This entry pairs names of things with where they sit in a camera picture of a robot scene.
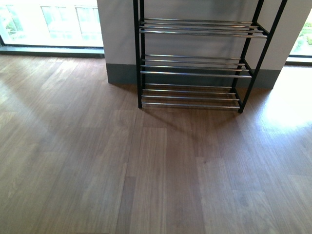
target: gray baseboard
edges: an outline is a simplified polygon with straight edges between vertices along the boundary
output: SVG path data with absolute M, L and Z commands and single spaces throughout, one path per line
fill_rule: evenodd
M 126 64 L 106 64 L 108 82 L 122 84 L 136 84 L 136 66 Z M 255 88 L 272 89 L 280 74 L 277 70 L 260 70 Z M 207 78 L 207 77 L 188 77 L 188 76 L 146 76 L 148 83 L 170 83 L 170 84 L 186 84 L 186 85 L 217 85 L 230 86 L 232 79 L 230 78 Z M 249 79 L 240 79 L 238 87 L 248 87 Z

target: rack leg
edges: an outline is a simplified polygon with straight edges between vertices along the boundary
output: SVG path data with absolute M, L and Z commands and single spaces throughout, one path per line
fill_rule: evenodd
M 136 84 L 137 84 L 137 101 L 138 107 L 142 108 L 142 82 L 141 82 L 141 66 L 140 66 L 140 38 L 139 38 L 139 26 L 138 26 L 138 3 L 137 0 L 133 0 L 133 12 L 135 21 L 135 41 L 136 41 Z

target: window sill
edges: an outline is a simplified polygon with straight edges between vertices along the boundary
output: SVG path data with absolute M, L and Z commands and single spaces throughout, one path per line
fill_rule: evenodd
M 312 58 L 288 57 L 285 65 L 312 66 Z
M 2 55 L 27 55 L 46 57 L 72 57 L 72 58 L 104 58 L 103 48 L 57 48 L 57 47 L 22 47 L 2 46 Z

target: black metal frame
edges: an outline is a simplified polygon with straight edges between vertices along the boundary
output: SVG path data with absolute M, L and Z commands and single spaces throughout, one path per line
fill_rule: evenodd
M 225 108 L 225 109 L 238 109 L 239 113 L 242 113 L 246 103 L 248 101 L 249 95 L 259 74 L 261 65 L 265 58 L 266 52 L 270 46 L 273 35 L 275 33 L 276 27 L 279 23 L 279 20 L 282 16 L 284 8 L 286 6 L 287 0 L 282 0 L 281 5 L 278 9 L 276 17 L 274 19 L 272 28 L 270 31 L 267 31 L 258 23 L 258 18 L 261 13 L 264 0 L 259 0 L 253 20 L 251 22 L 237 22 L 237 21 L 216 21 L 216 20 L 190 20 L 190 19 L 154 19 L 154 18 L 145 18 L 144 16 L 144 0 L 133 0 L 134 6 L 134 20 L 135 20 L 135 41 L 136 41 L 136 76 L 137 76 L 137 97 L 138 97 L 138 107 L 142 108 L 142 104 L 152 104 L 152 105 L 165 105 L 165 106 L 191 106 L 191 107 L 212 107 L 212 108 Z M 210 57 L 189 57 L 189 56 L 170 56 L 170 55 L 146 55 L 145 54 L 145 34 L 172 34 L 172 35 L 195 35 L 195 36 L 213 36 L 213 37 L 239 37 L 246 38 L 242 54 L 240 58 L 210 58 Z M 249 64 L 246 61 L 246 54 L 252 38 L 264 38 L 266 43 L 263 47 L 261 56 L 257 63 L 255 70 L 252 70 Z M 157 59 L 146 59 L 146 57 L 156 57 Z M 176 58 L 177 60 L 165 60 L 158 58 Z M 211 62 L 211 59 L 225 59 L 226 63 Z M 146 62 L 160 62 L 165 65 L 146 65 Z M 214 64 L 214 65 L 236 65 L 236 68 L 228 69 L 224 68 L 204 68 L 204 67 L 194 67 L 194 66 L 172 66 L 168 63 L 190 63 L 190 64 Z M 193 72 L 168 72 L 166 69 L 188 69 Z M 235 71 L 235 75 L 216 75 L 216 74 L 203 74 L 203 70 L 215 70 L 215 71 Z M 242 72 L 248 72 L 248 75 L 241 75 Z M 183 88 L 185 85 L 172 85 L 172 84 L 147 84 L 145 75 L 146 74 L 158 74 L 158 75 L 179 75 L 179 76 L 206 76 L 206 77 L 228 77 L 233 78 L 231 87 L 211 87 L 211 86 L 188 86 L 186 90 L 177 91 L 175 88 L 180 86 Z M 250 84 L 248 86 L 247 92 L 243 99 L 239 97 L 239 94 L 236 90 L 236 85 L 239 78 L 250 78 Z M 154 87 L 155 85 L 161 86 L 161 89 L 146 89 L 146 85 L 149 87 Z M 209 92 L 203 91 L 191 91 L 193 88 L 213 88 Z M 154 92 L 159 93 L 158 95 L 143 95 L 143 92 Z M 180 97 L 180 96 L 163 96 L 160 93 L 169 92 L 169 93 L 184 93 L 184 94 L 198 94 L 203 93 L 209 95 L 226 95 L 227 98 L 219 97 L 202 97 L 202 96 L 190 96 L 190 97 Z M 172 104 L 172 103 L 158 103 L 158 102 L 142 102 L 142 98 L 156 98 L 156 99 L 182 99 L 188 100 L 192 99 L 193 101 L 234 101 L 235 104 L 232 105 L 210 105 L 210 104 Z

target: chrome rod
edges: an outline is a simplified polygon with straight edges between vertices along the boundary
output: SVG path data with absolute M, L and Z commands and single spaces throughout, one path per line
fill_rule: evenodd
M 222 77 L 222 78 L 252 78 L 251 76 L 217 75 L 217 74 L 197 74 L 197 73 L 182 73 L 182 72 L 147 72 L 147 71 L 141 71 L 141 74 L 151 74 L 151 75 L 179 75 L 179 76 L 195 76 L 195 77 Z
M 144 34 L 176 34 L 176 35 L 188 35 L 188 36 L 207 36 L 207 37 L 235 37 L 235 38 L 261 38 L 266 39 L 267 36 L 255 36 L 255 35 L 239 35 L 239 34 L 218 34 L 218 33 L 182 33 L 182 32 L 165 32 L 165 31 L 146 31 L 140 30 L 140 33 Z
M 164 29 L 164 30 L 180 30 L 180 31 L 207 31 L 207 32 L 235 32 L 235 33 L 262 33 L 263 31 L 260 30 L 253 30 L 250 31 L 246 30 L 235 30 L 235 29 L 216 29 L 216 28 L 179 28 L 179 27 L 155 27 L 155 26 L 140 26 L 142 29 Z
M 205 86 L 205 85 L 156 84 L 156 83 L 146 83 L 146 85 L 174 86 L 174 87 L 189 87 L 189 88 L 219 88 L 219 89 L 232 89 L 232 87 L 225 87 L 225 86 Z
M 258 26 L 253 25 L 227 25 L 227 24 L 209 24 L 209 23 L 162 23 L 162 22 L 146 22 L 142 21 L 140 25 L 146 24 L 156 24 L 156 25 L 179 25 L 179 26 L 193 26 L 193 27 L 217 27 L 217 28 L 254 28 L 257 29 Z
M 193 99 L 193 100 L 211 100 L 211 101 L 239 101 L 239 99 L 226 99 L 226 98 L 172 97 L 172 96 L 150 96 L 150 95 L 142 95 L 142 98 Z
M 186 59 L 240 60 L 240 58 L 203 57 L 203 56 L 180 56 L 180 55 L 145 55 L 145 56 L 151 56 L 151 57 L 171 57 L 171 58 L 186 58 Z
M 179 21 L 179 22 L 211 22 L 211 23 L 241 23 L 241 24 L 252 24 L 252 21 L 224 21 L 224 20 L 200 20 L 200 19 L 161 19 L 161 18 L 144 18 L 144 20 L 155 20 L 155 21 Z
M 188 67 L 188 66 L 151 66 L 141 65 L 146 68 L 174 68 L 174 69 L 196 69 L 196 70 L 212 70 L 212 71 L 229 71 L 229 72 L 248 72 L 248 69 L 235 69 L 235 68 L 219 68 L 219 67 Z
M 148 91 L 148 92 L 185 93 L 185 94 L 235 95 L 235 93 L 217 93 L 217 92 L 185 91 L 185 90 L 166 90 L 166 89 L 143 89 L 143 91 Z
M 244 63 L 229 62 L 199 62 L 199 61 L 179 61 L 179 60 L 159 60 L 159 59 L 142 59 L 143 62 L 174 62 L 174 63 L 193 63 L 193 64 L 210 64 L 210 65 L 228 65 L 228 66 L 245 66 Z
M 215 106 L 215 105 L 193 105 L 193 104 L 171 104 L 171 103 L 154 103 L 154 102 L 142 102 L 146 105 L 165 105 L 165 106 L 189 106 L 189 107 L 205 107 L 205 108 L 227 108 L 227 109 L 239 109 L 239 106 Z

